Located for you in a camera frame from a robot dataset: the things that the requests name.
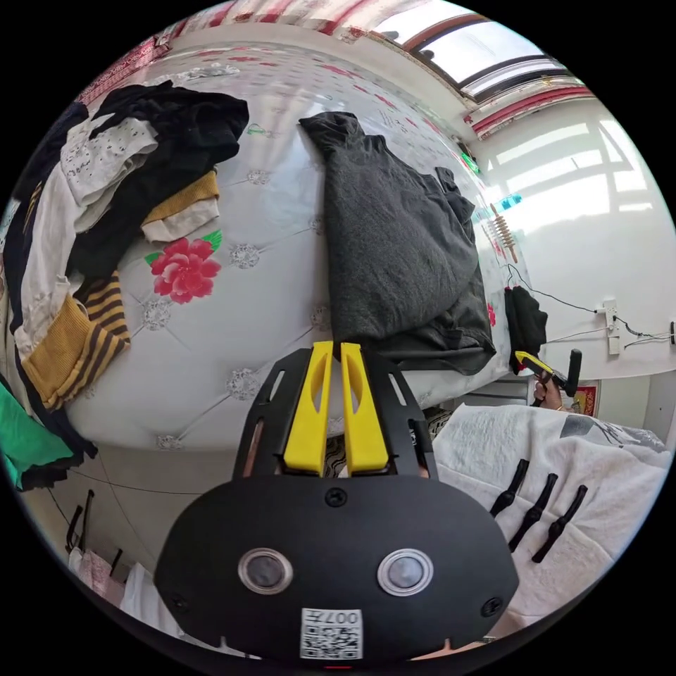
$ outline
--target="qr code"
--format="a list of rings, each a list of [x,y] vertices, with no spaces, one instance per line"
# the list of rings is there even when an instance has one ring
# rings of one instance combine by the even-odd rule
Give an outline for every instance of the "qr code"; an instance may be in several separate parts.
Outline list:
[[[301,657],[314,660],[358,660],[362,654],[360,611],[304,608]]]

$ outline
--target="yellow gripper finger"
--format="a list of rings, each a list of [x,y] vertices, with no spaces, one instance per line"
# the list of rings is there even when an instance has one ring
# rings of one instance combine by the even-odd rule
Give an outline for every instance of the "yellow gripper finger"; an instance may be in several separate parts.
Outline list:
[[[329,424],[329,394],[333,342],[315,343],[308,372],[284,450],[284,464],[290,470],[324,474],[326,429]],[[319,405],[315,400],[319,392]]]
[[[383,470],[387,467],[389,456],[368,384],[361,348],[353,343],[341,343],[340,354],[348,472],[352,475]],[[353,406],[353,393],[356,406]]]
[[[547,373],[554,373],[554,371],[552,371],[550,366],[545,364],[545,362],[540,361],[537,357],[534,357],[532,354],[528,352],[516,351],[514,353],[514,356],[516,357],[516,361],[519,362],[519,364],[523,364],[528,368],[530,368],[531,370],[537,368],[539,369],[540,373],[542,373],[542,371],[547,371]]]

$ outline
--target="pink cloth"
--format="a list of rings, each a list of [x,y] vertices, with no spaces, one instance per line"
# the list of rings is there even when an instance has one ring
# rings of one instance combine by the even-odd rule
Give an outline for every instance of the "pink cloth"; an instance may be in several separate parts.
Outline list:
[[[77,575],[81,582],[90,589],[110,601],[115,606],[120,605],[125,592],[124,586],[111,579],[111,564],[87,549],[83,554],[75,547],[70,552],[68,567]]]

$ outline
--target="pile of clothes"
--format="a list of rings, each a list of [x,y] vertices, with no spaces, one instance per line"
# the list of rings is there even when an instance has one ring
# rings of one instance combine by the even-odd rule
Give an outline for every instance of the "pile of clothes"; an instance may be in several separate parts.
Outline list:
[[[36,149],[2,252],[0,327],[15,361],[6,370],[18,374],[2,385],[70,455],[14,458],[18,487],[53,485],[95,456],[63,405],[130,345],[118,263],[138,237],[170,242],[218,216],[215,167],[237,154],[248,123],[246,102],[227,94],[132,85],[93,114],[72,104]]]

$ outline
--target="pink flower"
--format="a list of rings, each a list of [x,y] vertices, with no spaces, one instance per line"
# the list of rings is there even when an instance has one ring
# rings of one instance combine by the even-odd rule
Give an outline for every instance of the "pink flower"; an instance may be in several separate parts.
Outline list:
[[[212,280],[220,270],[219,263],[208,260],[212,253],[211,244],[203,239],[188,242],[183,237],[169,244],[150,264],[156,276],[155,293],[169,296],[175,303],[210,296]]]

